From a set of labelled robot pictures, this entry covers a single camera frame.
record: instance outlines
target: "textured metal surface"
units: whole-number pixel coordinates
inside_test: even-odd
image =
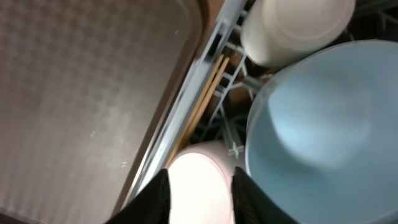
[[[109,218],[192,19],[176,0],[0,1],[0,212]]]

